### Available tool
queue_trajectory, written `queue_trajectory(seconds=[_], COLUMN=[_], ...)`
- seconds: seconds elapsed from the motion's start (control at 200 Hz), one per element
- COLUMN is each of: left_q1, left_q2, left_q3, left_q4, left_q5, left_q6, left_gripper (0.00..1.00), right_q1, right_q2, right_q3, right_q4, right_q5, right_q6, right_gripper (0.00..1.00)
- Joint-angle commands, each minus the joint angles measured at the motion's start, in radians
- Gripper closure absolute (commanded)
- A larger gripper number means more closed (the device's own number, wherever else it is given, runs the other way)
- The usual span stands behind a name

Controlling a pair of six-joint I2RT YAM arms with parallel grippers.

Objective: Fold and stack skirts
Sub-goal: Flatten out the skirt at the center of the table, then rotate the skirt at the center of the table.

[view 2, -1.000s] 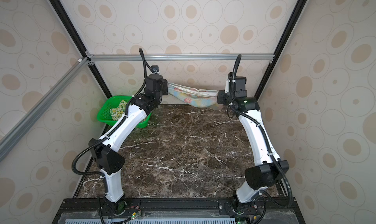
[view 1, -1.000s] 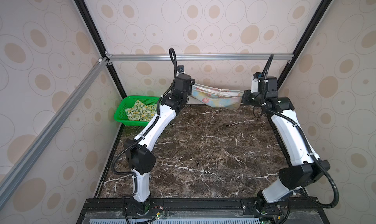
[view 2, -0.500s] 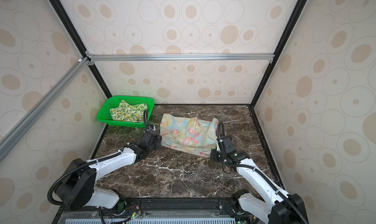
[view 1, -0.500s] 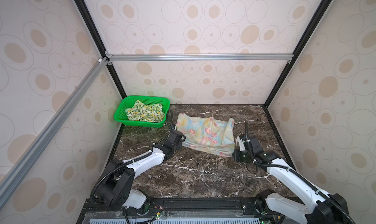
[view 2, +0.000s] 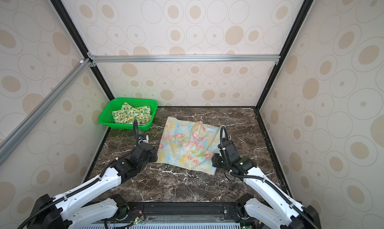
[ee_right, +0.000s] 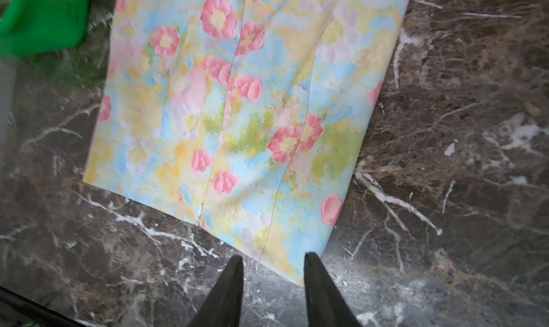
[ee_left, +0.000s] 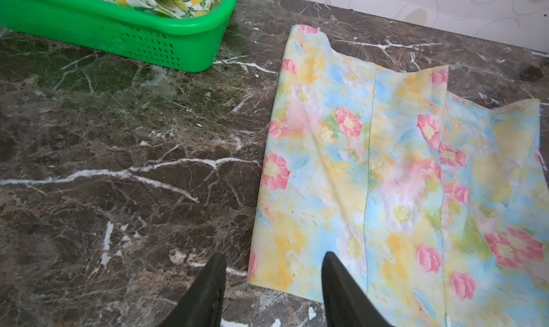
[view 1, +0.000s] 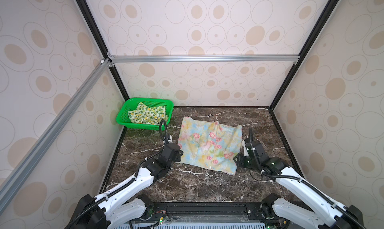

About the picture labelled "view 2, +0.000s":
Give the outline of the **pastel floral skirt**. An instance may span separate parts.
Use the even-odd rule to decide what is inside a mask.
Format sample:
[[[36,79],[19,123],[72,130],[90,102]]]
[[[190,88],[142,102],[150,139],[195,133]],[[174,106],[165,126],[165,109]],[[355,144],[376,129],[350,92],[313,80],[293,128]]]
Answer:
[[[212,157],[219,152],[220,128],[202,122],[168,117],[158,149],[159,164],[206,173],[213,176]]]

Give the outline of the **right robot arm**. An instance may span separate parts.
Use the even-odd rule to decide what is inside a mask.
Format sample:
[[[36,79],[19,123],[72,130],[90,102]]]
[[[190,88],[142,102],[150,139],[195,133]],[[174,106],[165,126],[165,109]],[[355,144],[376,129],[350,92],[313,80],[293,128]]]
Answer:
[[[247,157],[240,157],[236,146],[221,138],[219,153],[212,158],[213,167],[222,168],[255,190],[267,203],[251,195],[238,201],[241,218],[254,218],[271,229],[320,229],[319,213],[312,206],[305,207],[277,187],[262,170]]]

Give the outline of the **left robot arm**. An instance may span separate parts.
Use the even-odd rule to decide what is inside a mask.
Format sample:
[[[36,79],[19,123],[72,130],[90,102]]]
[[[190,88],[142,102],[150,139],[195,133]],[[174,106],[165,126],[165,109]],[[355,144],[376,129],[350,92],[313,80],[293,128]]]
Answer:
[[[110,162],[93,179],[54,197],[45,194],[38,198],[30,216],[19,228],[68,229],[75,226],[80,208],[104,192],[136,177],[147,164],[157,159],[157,149],[149,144],[149,136],[136,136],[134,149]]]

